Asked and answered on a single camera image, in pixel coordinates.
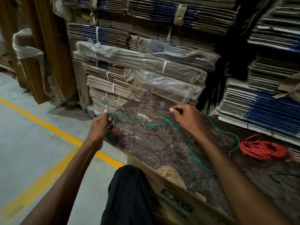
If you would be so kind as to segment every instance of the green string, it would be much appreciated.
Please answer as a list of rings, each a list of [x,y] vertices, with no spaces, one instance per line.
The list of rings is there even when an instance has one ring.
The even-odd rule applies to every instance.
[[[128,116],[125,116],[125,115],[115,115],[115,114],[112,114],[112,113],[109,113],[109,115],[108,115],[109,118],[110,118],[110,117],[114,117],[114,116],[126,117],[126,118],[130,119],[131,121],[134,121],[135,123],[137,123],[137,124],[139,124],[139,125],[141,125],[141,126],[143,126],[143,127],[148,127],[148,128],[151,128],[151,129],[152,129],[152,128],[155,128],[155,127],[157,127],[157,126],[165,125],[166,123],[169,123],[173,128],[175,128],[175,129],[177,129],[178,131],[182,132],[180,129],[178,129],[178,128],[175,127],[175,126],[180,126],[180,125],[170,122],[166,117],[164,117],[165,121],[164,121],[163,123],[158,124],[158,125],[151,125],[151,126],[149,126],[149,125],[142,125],[141,123],[139,123],[139,122],[137,122],[137,121],[133,120],[132,118],[130,118],[130,117],[128,117]],[[209,117],[209,116],[208,116],[208,118],[209,118],[210,123],[211,123],[211,124],[213,125],[213,127],[215,127],[217,130],[219,130],[219,131],[221,131],[221,132],[223,132],[223,133],[229,133],[229,134],[235,136],[235,137],[238,139],[238,146],[237,146],[235,149],[229,151],[229,155],[228,155],[228,156],[230,157],[231,152],[237,150],[237,149],[239,148],[239,146],[240,146],[240,140],[239,140],[238,136],[235,135],[235,134],[233,134],[233,133],[225,132],[225,131],[222,131],[222,130],[218,129],[218,128],[212,123],[212,121],[210,120],[210,117]],[[203,165],[203,164],[202,164],[202,163],[194,156],[194,154],[193,154],[193,152],[192,152],[192,148],[191,148],[191,146],[190,146],[190,141],[189,141],[188,137],[187,137],[184,133],[183,133],[183,135],[185,136],[185,138],[186,138],[186,140],[187,140],[188,146],[189,146],[189,148],[190,148],[190,153],[191,153],[192,156],[198,161],[198,163],[200,163],[200,165],[201,165],[206,171],[215,171],[215,170],[208,170],[208,169],[207,169],[207,168],[206,168],[206,167],[205,167],[205,166],[204,166],[204,165]],[[110,138],[109,131],[107,131],[106,138],[107,138],[107,139]]]

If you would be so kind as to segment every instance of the red cord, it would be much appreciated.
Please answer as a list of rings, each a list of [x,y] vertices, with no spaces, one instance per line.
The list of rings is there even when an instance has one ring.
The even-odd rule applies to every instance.
[[[243,151],[244,154],[247,154],[259,160],[269,160],[272,158],[273,159],[283,158],[288,151],[290,152],[292,158],[286,161],[290,162],[294,160],[294,154],[289,149],[282,147],[278,144],[265,141],[265,140],[260,140],[260,139],[252,142],[247,141],[250,138],[255,136],[260,136],[260,134],[250,136],[240,143],[240,149]]]

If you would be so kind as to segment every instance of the dark pants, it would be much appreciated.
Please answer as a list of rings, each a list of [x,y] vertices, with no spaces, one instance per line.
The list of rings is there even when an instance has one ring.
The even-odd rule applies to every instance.
[[[100,225],[153,225],[149,183],[132,165],[120,167],[108,186],[108,200]]]

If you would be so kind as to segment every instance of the human hand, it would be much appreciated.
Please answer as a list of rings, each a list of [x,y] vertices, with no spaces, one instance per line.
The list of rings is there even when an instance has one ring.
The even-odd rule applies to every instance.
[[[178,104],[170,108],[170,112],[174,114],[180,126],[191,134],[195,135],[204,132],[200,111],[195,106]]]
[[[105,110],[103,114],[93,119],[88,137],[86,138],[87,141],[95,144],[98,150],[102,148],[103,140],[106,137],[108,130],[111,131],[112,135],[116,133],[115,127],[112,123],[113,117],[108,118],[108,115],[109,111]]]

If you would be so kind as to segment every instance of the work surface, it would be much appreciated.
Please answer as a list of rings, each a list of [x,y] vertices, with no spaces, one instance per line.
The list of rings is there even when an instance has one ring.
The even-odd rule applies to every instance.
[[[174,102],[145,92],[127,102],[114,114],[129,116],[133,120],[149,126],[163,123],[164,117],[177,123],[173,114],[169,112],[169,108],[174,105]],[[215,118],[211,118],[211,120],[217,128],[236,134],[241,141],[255,134]],[[214,143],[221,150],[228,153],[237,146],[236,137],[215,129],[208,117],[204,118],[203,123]],[[182,133],[169,124],[150,129],[125,117],[116,117],[116,128],[120,133],[109,139],[112,144],[154,169],[164,165],[173,167],[190,192],[204,195],[208,202],[234,217],[217,174],[206,171],[195,160]],[[189,139],[196,158],[208,169],[213,169],[201,146],[190,135]],[[232,153],[231,159],[264,193],[275,201],[294,223],[300,224],[300,166],[298,163],[275,160],[262,162],[244,155],[239,149]]]

